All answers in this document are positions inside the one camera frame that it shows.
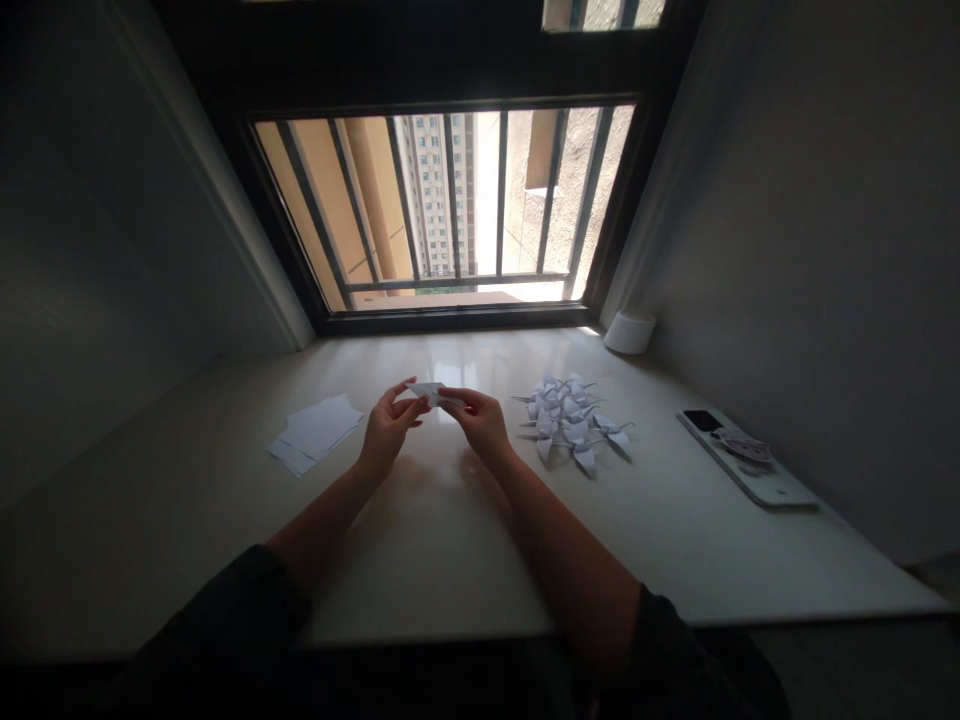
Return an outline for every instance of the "gray wall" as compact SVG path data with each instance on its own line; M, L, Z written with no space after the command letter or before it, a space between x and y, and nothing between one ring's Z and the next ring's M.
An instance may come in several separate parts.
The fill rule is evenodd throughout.
M914 563L960 549L960 8L779 5L633 301L657 356Z
M217 353L312 330L146 0L2 44L0 507Z

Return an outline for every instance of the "window frame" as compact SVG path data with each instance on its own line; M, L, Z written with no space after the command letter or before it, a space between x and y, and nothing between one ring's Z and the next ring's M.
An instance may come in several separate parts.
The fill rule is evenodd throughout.
M542 0L153 0L320 336L595 323L707 2L667 0L656 28L550 33L541 31ZM419 72L416 38L431 27L439 55L460 58L456 71ZM348 56L357 62L345 66ZM373 115L429 116L435 128L444 113L624 103L635 110L579 302L331 313L254 131L264 120Z

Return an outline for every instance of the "white cup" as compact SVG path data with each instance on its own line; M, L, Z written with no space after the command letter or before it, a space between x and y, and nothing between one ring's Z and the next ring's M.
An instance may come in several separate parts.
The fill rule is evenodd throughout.
M620 310L603 336L603 344L614 352L639 355L650 344L650 334L657 319L639 310Z

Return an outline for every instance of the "white desk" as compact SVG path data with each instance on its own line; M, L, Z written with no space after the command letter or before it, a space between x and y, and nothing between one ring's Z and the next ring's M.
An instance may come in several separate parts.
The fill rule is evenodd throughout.
M0 622L20 660L132 653L221 567L267 539L355 459L365 424L301 479L264 448L284 417L346 392L368 409L412 374L498 397L520 431L544 370L600 383L635 459L521 456L637 577L697 625L931 612L946 603L829 510L769 513L674 418L702 400L581 329L318 342L216 363L0 516ZM553 624L459 427L426 416L316 595L308 643L490 638Z

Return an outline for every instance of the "high-rise building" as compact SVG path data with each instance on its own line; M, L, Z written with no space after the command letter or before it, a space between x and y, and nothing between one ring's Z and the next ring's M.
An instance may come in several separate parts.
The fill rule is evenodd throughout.
M443 115L397 117L410 224L420 274L442 277L455 273L460 252L460 274L476 275L475 127L473 113L450 115L447 158ZM453 182L449 168L453 167Z

